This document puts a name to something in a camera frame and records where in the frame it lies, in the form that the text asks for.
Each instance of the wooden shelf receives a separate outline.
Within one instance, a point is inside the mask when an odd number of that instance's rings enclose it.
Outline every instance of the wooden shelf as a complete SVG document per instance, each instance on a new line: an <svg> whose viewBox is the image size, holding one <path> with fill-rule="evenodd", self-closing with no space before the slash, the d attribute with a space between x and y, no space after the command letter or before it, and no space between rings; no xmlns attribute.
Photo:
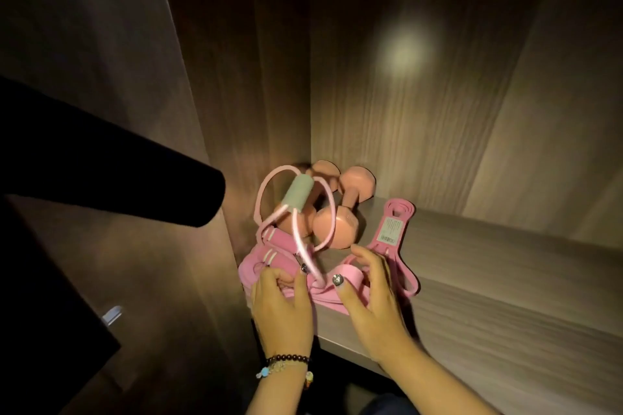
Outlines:
<svg viewBox="0 0 623 415"><path fill-rule="evenodd" d="M368 244L385 200L359 207ZM318 255L325 271L348 251ZM623 407L623 253L418 210L401 256L430 354L505 414ZM316 306L321 348L378 373L346 315Z"/></svg>

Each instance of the hand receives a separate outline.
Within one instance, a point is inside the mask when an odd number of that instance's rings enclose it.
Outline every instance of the hand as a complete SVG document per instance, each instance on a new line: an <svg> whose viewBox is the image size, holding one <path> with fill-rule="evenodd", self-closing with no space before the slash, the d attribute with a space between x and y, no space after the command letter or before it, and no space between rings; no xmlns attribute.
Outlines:
<svg viewBox="0 0 623 415"><path fill-rule="evenodd" d="M294 299L286 299L280 285L294 286ZM251 313L267 358L310 355L313 317L305 273L299 271L292 278L281 269L265 267L251 288L251 302Z"/></svg>
<svg viewBox="0 0 623 415"><path fill-rule="evenodd" d="M346 279L337 293L348 310L359 340L370 357L383 366L393 356L400 354L404 345L413 346L407 332L396 296L389 285L390 270L387 261L368 248L354 244L352 253L357 261L370 267L370 303L365 308L357 292Z"/></svg>

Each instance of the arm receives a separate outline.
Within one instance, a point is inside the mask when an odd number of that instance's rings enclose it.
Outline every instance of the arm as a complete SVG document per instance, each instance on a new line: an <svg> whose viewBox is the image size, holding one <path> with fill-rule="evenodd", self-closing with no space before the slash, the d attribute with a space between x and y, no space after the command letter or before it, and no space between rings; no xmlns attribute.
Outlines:
<svg viewBox="0 0 623 415"><path fill-rule="evenodd" d="M279 285L294 285L288 301ZM266 357L294 354L309 356L313 341L312 303L307 276L295 278L284 271L265 267L251 291L252 314ZM296 413L307 364L291 363L281 372L262 378L247 409L247 415L293 415Z"/></svg>
<svg viewBox="0 0 623 415"><path fill-rule="evenodd" d="M337 288L361 342L400 386L422 415L495 415L483 399L428 356L404 327L391 292L387 262L353 245L358 261L370 267L370 304L365 308L346 280Z"/></svg>

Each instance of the green foam grip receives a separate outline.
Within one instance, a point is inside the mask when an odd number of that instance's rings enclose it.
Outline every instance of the green foam grip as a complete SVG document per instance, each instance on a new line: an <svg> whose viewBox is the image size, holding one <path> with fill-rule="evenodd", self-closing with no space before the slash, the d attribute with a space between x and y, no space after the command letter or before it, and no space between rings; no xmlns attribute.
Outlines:
<svg viewBox="0 0 623 415"><path fill-rule="evenodd" d="M305 202L307 202L307 198L312 191L313 184L313 177L307 174L299 174L294 178L281 202L288 205L288 212L292 212L294 209L297 209L299 212L303 211Z"/></svg>

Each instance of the pink elastic tube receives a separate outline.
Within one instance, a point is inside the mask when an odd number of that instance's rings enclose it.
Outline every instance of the pink elastic tube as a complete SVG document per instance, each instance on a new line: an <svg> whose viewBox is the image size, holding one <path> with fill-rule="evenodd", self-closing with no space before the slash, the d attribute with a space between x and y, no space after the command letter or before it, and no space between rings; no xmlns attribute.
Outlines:
<svg viewBox="0 0 623 415"><path fill-rule="evenodd" d="M269 175L267 175L264 178L264 180L262 181L260 185L259 190L257 191L257 198L255 199L255 211L253 213L253 220L255 220L255 222L259 225L257 232L255 233L255 239L257 240L258 244L262 244L262 234L264 233L264 230L266 229L266 227L268 227L268 225L278 220L279 217L283 215L289 207L288 204L282 204L281 207L279 207L272 214L270 214L266 220L262 220L262 217L260 214L260 206L262 203L262 195L264 193L264 190L266 189L266 186L276 174L282 171L288 171L288 170L293 171L296 175L300 175L301 173L294 166L289 166L289 165L279 166L278 168L273 169L269 173ZM317 177L317 176L314 176L313 179L316 182L320 182L320 184L323 186L324 190L326 191L326 196L329 198L329 207L331 209L331 229L330 229L329 235L327 235L327 237L324 239L322 243L314 247L313 250L316 252L319 249L322 249L324 246L326 246L329 243L329 241L331 241L331 239L333 238L333 235L335 233L336 209L335 209L335 200L333 199L333 193L331 192L331 188L329 187L329 184L326 182L326 180L324 180L322 177ZM314 278L316 278L316 282L314 283L314 286L324 287L326 285L324 276L320 272L320 270L316 267L314 262L312 261L312 257L307 252L307 247L305 246L305 244L303 243L303 239L301 238L301 234L299 231L299 223L297 221L299 213L300 211L297 210L296 208L292 210L292 235L294 237L294 242L297 244L297 249L299 250L299 254L302 260L305 262L305 264L307 264L307 268L309 269L311 274L314 276Z"/></svg>

